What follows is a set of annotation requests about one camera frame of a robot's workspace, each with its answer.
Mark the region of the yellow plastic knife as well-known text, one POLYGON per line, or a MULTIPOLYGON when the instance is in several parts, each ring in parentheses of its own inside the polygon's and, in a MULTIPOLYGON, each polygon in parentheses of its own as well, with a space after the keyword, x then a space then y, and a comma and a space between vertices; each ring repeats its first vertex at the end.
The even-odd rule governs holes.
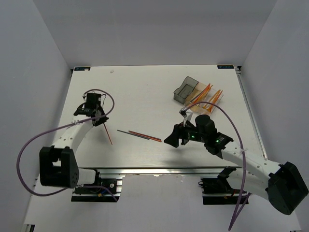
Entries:
POLYGON ((211 88, 211 84, 208 84, 204 90, 202 90, 193 100, 192 103, 196 103, 203 95, 205 95, 209 89, 211 88))

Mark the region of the orange plastic knife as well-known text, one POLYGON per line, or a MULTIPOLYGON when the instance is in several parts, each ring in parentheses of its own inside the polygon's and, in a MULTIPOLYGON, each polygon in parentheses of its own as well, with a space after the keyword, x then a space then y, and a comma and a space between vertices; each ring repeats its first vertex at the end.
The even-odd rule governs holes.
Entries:
POLYGON ((202 90, 198 95, 196 95, 192 100, 191 103, 196 103, 200 100, 203 96, 207 95, 207 93, 211 90, 212 85, 208 84, 204 90, 202 90))

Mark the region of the blue plastic knife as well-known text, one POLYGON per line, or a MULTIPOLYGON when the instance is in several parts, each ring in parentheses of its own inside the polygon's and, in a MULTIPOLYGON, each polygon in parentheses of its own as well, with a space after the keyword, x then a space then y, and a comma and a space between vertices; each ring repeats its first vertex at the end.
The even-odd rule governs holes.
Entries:
POLYGON ((204 90, 202 90, 199 94, 197 94, 192 100, 191 102, 195 102, 197 101, 203 94, 205 94, 208 90, 210 89, 210 87, 206 87, 204 90))

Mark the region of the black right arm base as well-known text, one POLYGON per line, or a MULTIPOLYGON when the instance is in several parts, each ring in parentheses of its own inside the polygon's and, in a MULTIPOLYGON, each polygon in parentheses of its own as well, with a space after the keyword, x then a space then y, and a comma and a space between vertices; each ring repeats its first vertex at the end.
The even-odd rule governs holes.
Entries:
POLYGON ((198 182, 204 205, 236 205, 240 187, 232 188, 227 178, 234 167, 225 167, 216 177, 204 177, 198 182))

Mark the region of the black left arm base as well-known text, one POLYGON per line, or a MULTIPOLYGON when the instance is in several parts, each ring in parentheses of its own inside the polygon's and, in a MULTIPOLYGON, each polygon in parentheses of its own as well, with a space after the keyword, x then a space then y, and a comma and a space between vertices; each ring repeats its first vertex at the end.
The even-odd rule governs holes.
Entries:
POLYGON ((71 202, 116 203, 122 192, 123 177, 96 170, 94 183, 74 188, 71 202))

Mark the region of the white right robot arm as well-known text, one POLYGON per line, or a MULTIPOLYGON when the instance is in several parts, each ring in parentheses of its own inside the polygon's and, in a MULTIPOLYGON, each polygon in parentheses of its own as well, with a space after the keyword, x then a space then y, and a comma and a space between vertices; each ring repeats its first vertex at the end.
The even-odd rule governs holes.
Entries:
POLYGON ((178 148, 189 141, 200 142, 210 154, 238 166, 225 167, 210 181, 203 179, 205 194, 243 189, 266 199, 284 215, 290 215, 308 195, 309 190, 294 164, 279 164, 243 151, 231 137, 216 129, 208 115, 197 116, 195 122, 185 120, 174 125, 164 143, 178 148))

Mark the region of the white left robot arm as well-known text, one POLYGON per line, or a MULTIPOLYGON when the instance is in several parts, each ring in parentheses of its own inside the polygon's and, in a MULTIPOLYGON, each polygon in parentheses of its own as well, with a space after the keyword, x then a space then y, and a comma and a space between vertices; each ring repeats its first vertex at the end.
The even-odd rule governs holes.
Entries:
POLYGON ((107 120, 101 104, 101 94, 87 93, 85 102, 78 106, 73 114, 73 125, 50 147, 40 150, 41 184, 70 189, 85 185, 92 193, 100 191, 102 181, 96 177, 97 172, 79 168, 75 153, 86 134, 107 120))

